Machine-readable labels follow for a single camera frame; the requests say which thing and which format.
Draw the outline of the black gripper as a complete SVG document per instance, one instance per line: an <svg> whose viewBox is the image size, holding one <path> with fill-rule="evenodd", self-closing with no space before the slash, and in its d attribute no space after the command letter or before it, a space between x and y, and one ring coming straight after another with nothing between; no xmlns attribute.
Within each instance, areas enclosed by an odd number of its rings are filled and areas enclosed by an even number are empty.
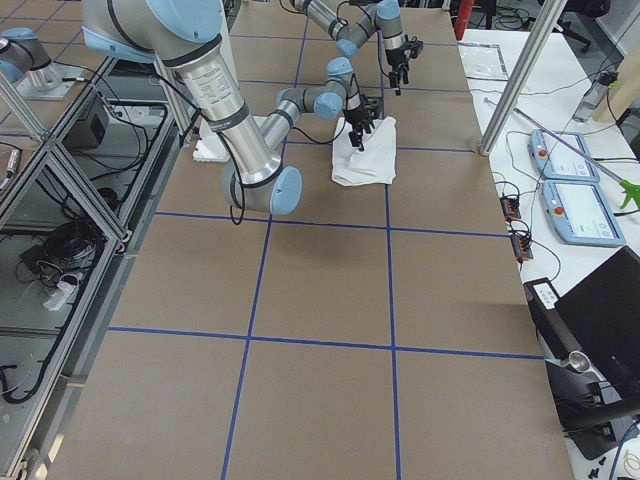
<svg viewBox="0 0 640 480"><path fill-rule="evenodd" d="M409 61L422 53L424 42L416 36L395 35L383 38L385 56L390 67L391 87L396 96L401 95L401 80L409 84Z"/></svg>
<svg viewBox="0 0 640 480"><path fill-rule="evenodd" d="M364 133L371 134L375 129L374 121L381 115L384 100L378 96L367 96L363 93L353 96L343 111L345 120L351 126L349 139L353 148L364 150Z"/></svg>

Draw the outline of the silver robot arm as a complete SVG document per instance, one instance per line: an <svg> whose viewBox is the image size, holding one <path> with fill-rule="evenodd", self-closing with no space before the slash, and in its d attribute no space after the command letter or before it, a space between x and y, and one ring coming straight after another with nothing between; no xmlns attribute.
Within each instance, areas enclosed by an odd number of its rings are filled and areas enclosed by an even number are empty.
<svg viewBox="0 0 640 480"><path fill-rule="evenodd" d="M322 86L286 91L277 109L256 123L221 53L224 12L218 1L85 1L82 11L90 49L137 63L159 60L179 74L229 156L221 183L232 207L275 215L296 208L301 174L275 148L302 114L333 119L342 113L357 149L373 129L374 116L345 57L328 64Z"/></svg>
<svg viewBox="0 0 640 480"><path fill-rule="evenodd" d="M338 8L332 10L324 1L290 1L290 5L296 13L305 15L324 30L347 58L353 57L372 36L380 36L389 66L386 77L395 95L401 95L401 86L409 84L410 61L420 56L424 42L404 32L398 1L360 6L362 16L354 24L340 17Z"/></svg>

